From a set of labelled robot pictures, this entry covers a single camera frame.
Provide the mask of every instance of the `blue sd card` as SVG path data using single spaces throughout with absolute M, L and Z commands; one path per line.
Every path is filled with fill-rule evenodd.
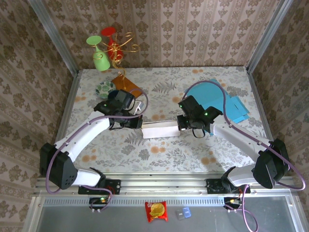
M 185 218 L 191 217 L 191 212 L 190 212 L 189 207 L 183 208 L 183 215 L 184 215 Z

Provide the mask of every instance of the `red snack bag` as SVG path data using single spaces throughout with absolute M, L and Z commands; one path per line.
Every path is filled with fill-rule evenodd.
M 152 222 L 155 218 L 168 221 L 166 202 L 145 202 L 145 208 L 148 222 Z

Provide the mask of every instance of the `patterned table surface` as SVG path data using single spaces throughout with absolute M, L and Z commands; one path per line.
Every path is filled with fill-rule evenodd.
M 184 91 L 200 80 L 215 78 L 231 96 L 238 95 L 250 118 L 239 124 L 265 137 L 264 128 L 243 67 L 199 68 L 139 68 L 127 69 L 127 77 L 149 96 L 149 108 L 144 121 L 176 119 L 182 114 L 177 103 Z M 99 72 L 83 70 L 80 86 L 70 117 L 67 134 L 78 127 L 93 107 L 102 99 L 95 94 L 102 81 L 111 81 L 117 70 Z M 138 99 L 145 102 L 142 95 Z M 230 142 L 206 135 L 197 139 L 191 131 L 179 137 L 143 139 L 141 130 L 105 130 L 79 155 L 75 165 L 94 167 L 102 172 L 191 171 L 223 172 L 231 166 L 243 166 L 253 161 Z

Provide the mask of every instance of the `gray floor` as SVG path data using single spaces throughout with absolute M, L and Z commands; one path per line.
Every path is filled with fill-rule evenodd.
M 147 222 L 144 207 L 109 207 L 91 213 L 88 207 L 44 207 L 37 232 L 245 232 L 241 212 L 227 213 L 222 207 L 190 207 L 192 216 L 179 221 L 168 207 L 169 221 Z M 247 198 L 246 209 L 257 218 L 259 232 L 295 232 L 284 197 Z M 255 229 L 253 219 L 248 222 Z

